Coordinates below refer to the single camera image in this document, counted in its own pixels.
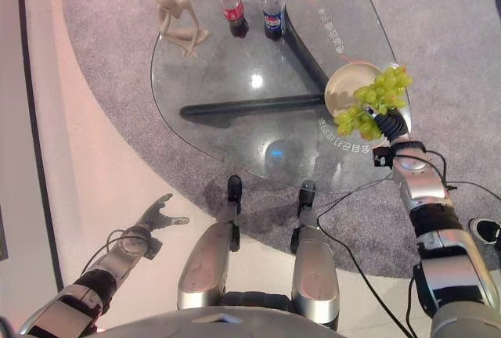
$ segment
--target bottle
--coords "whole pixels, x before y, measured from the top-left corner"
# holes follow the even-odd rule
[[[278,41],[285,33],[285,0],[261,0],[266,37]]]
[[[249,25],[243,16],[242,0],[221,0],[222,12],[229,22],[233,37],[245,38]]]

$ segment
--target plate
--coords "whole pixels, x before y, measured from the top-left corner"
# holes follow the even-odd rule
[[[381,70],[370,63],[356,62],[342,66],[327,82],[324,98],[329,113],[335,117],[357,103],[353,92],[372,84]]]

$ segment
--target wire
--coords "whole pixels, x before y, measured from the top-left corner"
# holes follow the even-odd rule
[[[393,157],[394,158],[410,158],[411,160],[420,160],[421,162],[429,164],[430,166],[432,166],[434,168],[435,171],[437,171],[438,175],[440,175],[440,179],[442,180],[442,184],[444,185],[444,187],[446,187],[447,183],[446,183],[446,181],[444,179],[444,176],[442,175],[442,173],[440,172],[440,170],[438,169],[438,167],[436,167],[434,164],[432,164],[432,162],[430,162],[429,160],[425,160],[423,158],[419,158],[418,156],[406,156],[404,154],[395,154]]]
[[[442,159],[442,164],[443,164],[442,177],[443,180],[447,180],[447,161],[445,160],[445,157],[441,155],[439,152],[435,152],[434,150],[427,150],[426,153],[434,154]]]
[[[348,197],[349,195],[345,195],[343,197],[341,197],[337,202],[336,202],[336,205],[341,202],[343,199],[345,199],[346,197]],[[319,226],[320,228],[320,231],[323,232],[326,236],[328,236],[329,238],[331,238],[334,242],[336,243],[339,243],[341,244],[345,249],[346,251],[348,252],[348,254],[350,255],[351,257],[351,260],[353,261],[353,264],[355,264],[357,270],[359,271],[360,275],[362,276],[364,282],[366,283],[367,287],[369,287],[369,290],[370,292],[374,295],[374,297],[376,298],[376,300],[379,302],[380,306],[384,309],[384,311],[388,314],[388,316],[390,316],[390,318],[393,320],[393,322],[400,328],[401,331],[403,331],[403,333],[405,334],[405,336],[407,336],[408,338],[415,338],[411,333],[409,333],[409,331],[405,328],[404,325],[402,325],[402,323],[395,317],[395,315],[393,315],[393,313],[390,311],[390,309],[386,306],[386,304],[381,300],[380,296],[377,294],[376,290],[373,288],[373,286],[370,284],[369,280],[367,279],[366,275],[364,274],[362,268],[360,268],[360,265],[359,263],[357,262],[356,258],[355,258],[355,255],[352,253],[350,247],[346,244],[344,244],[343,242],[341,242],[339,239],[336,239],[334,238],[331,234],[329,234],[326,230],[323,229],[323,227],[321,226],[320,222],[319,222],[319,218],[320,216],[317,217],[317,225]]]
[[[2,331],[3,338],[14,338],[16,336],[12,326],[9,324],[7,319],[2,316],[0,316],[0,330]]]
[[[385,176],[384,178],[382,178],[382,179],[378,179],[378,180],[374,180],[374,181],[372,181],[372,182],[368,182],[368,183],[366,183],[366,184],[362,184],[362,185],[360,185],[358,188],[355,188],[355,189],[353,189],[353,190],[352,190],[352,191],[350,191],[350,192],[346,192],[346,194],[351,195],[351,194],[352,194],[352,193],[354,193],[354,192],[360,192],[360,191],[363,191],[364,189],[369,189],[369,188],[375,187],[376,185],[378,185],[378,184],[380,184],[380,183],[384,182],[385,180],[388,180],[388,179],[391,177],[391,174],[392,174],[392,173],[390,173],[390,174],[386,175],[386,176]],[[337,204],[337,201],[338,201],[338,200],[339,200],[339,198],[338,198],[338,199],[336,199],[336,200],[334,200],[334,201],[330,201],[329,203],[325,203],[325,204],[323,204],[323,205],[321,205],[321,206],[319,206],[319,207],[316,207],[316,208],[317,208],[317,209],[322,209],[323,207],[328,207],[328,206],[329,206],[330,204],[332,204],[332,203]]]
[[[402,323],[395,317],[395,315],[393,315],[393,313],[390,311],[390,309],[387,307],[387,305],[381,300],[380,296],[377,294],[377,291],[373,288],[373,286],[371,285],[371,283],[369,282],[369,280],[367,279],[366,275],[364,274],[362,268],[360,268],[360,265],[358,263],[358,261],[356,260],[355,258],[355,255],[352,253],[350,247],[348,245],[346,245],[345,243],[343,243],[342,241],[340,241],[339,239],[336,239],[334,238],[331,234],[329,234],[323,227],[322,225],[320,224],[320,218],[323,217],[325,214],[329,213],[333,208],[335,208],[336,205],[338,205],[341,201],[343,201],[344,199],[346,199],[347,197],[351,196],[353,193],[355,192],[358,192],[358,191],[361,191],[363,189],[368,189],[368,188],[372,188],[378,184],[380,184],[381,182],[387,180],[389,177],[391,176],[391,174],[387,175],[386,177],[378,180],[378,181],[375,181],[375,182],[370,182],[370,183],[367,183],[365,185],[361,185],[360,187],[358,187],[357,189],[351,191],[351,192],[348,192],[347,194],[345,194],[344,196],[340,197],[339,199],[337,199],[336,201],[333,202],[333,204],[328,208],[326,209],[324,212],[322,212],[317,218],[316,218],[316,224],[317,226],[319,227],[320,231],[323,232],[323,234],[329,238],[331,238],[334,242],[336,243],[339,243],[341,244],[345,249],[346,251],[348,252],[348,254],[350,255],[351,257],[351,260],[353,261],[353,264],[355,264],[357,270],[359,271],[360,275],[362,276],[364,282],[366,283],[367,287],[369,287],[369,290],[370,292],[374,295],[374,297],[376,298],[376,300],[379,302],[380,306],[384,309],[384,311],[388,314],[388,316],[390,316],[390,318],[393,320],[393,322],[400,328],[401,331],[404,332],[404,334],[408,337],[408,338],[416,338],[415,336],[413,336],[411,333],[409,333],[409,331],[404,327],[404,325],[402,325]]]
[[[111,243],[114,243],[114,242],[117,242],[118,240],[122,240],[122,239],[141,239],[141,240],[144,240],[146,243],[148,243],[148,240],[144,239],[143,237],[141,236],[121,236],[120,238],[116,238],[116,239],[113,239],[113,240],[110,240],[109,242],[106,242],[106,244],[104,246],[102,246],[101,248],[99,248],[91,257],[91,259],[89,261],[87,261],[87,264],[85,264],[84,266],[84,270],[81,271],[81,274],[80,275],[83,275],[85,273],[85,271],[87,270],[88,266],[92,263],[92,261],[96,258],[96,256],[106,248],[106,246],[109,246]]]
[[[405,323],[409,328],[411,334],[414,338],[417,338],[417,334],[413,329],[413,326],[410,325],[410,308],[412,307],[412,297],[413,297],[413,283],[414,283],[414,275],[409,281],[409,292],[407,293],[407,312],[405,313]]]
[[[498,195],[496,195],[493,191],[491,191],[490,189],[488,188],[485,188],[484,186],[480,185],[480,184],[477,184],[477,183],[473,183],[473,182],[464,182],[464,181],[458,181],[458,182],[448,182],[449,184],[470,184],[470,185],[474,185],[480,189],[483,189],[484,191],[486,191],[487,193],[490,193],[492,196],[494,196],[496,199],[498,199],[499,201],[501,201],[501,197],[499,197]]]
[[[110,232],[110,234],[108,235],[108,237],[106,238],[106,252],[109,253],[110,252],[110,239],[111,239],[111,236],[113,236],[113,234],[117,233],[117,232],[120,232],[120,233],[124,233],[125,230],[113,230],[112,232]]]

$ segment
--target bottle label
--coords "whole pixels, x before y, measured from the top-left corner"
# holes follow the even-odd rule
[[[273,15],[269,15],[265,12],[265,25],[268,29],[276,31],[282,27],[282,13],[275,13]]]
[[[243,4],[242,1],[233,9],[223,9],[225,17],[229,21],[235,21],[243,17]]]

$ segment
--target gray carpet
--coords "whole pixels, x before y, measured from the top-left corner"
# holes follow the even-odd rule
[[[410,91],[414,138],[447,157],[449,180],[479,182],[501,193],[501,26],[494,0],[373,1],[398,60],[410,66],[416,82]],[[81,70],[118,131],[162,178],[215,214],[227,177],[239,170],[192,148],[162,121],[150,87],[154,0],[63,0],[63,10]],[[297,190],[239,173],[243,232],[287,250]],[[319,194],[315,205],[333,198]],[[500,217],[499,201],[474,187],[461,186],[452,198],[464,224]],[[347,198],[325,225],[352,247],[367,273],[411,274],[415,238],[391,182]],[[337,266],[355,270],[346,252],[333,248]],[[491,249],[481,250],[490,268],[499,267]]]

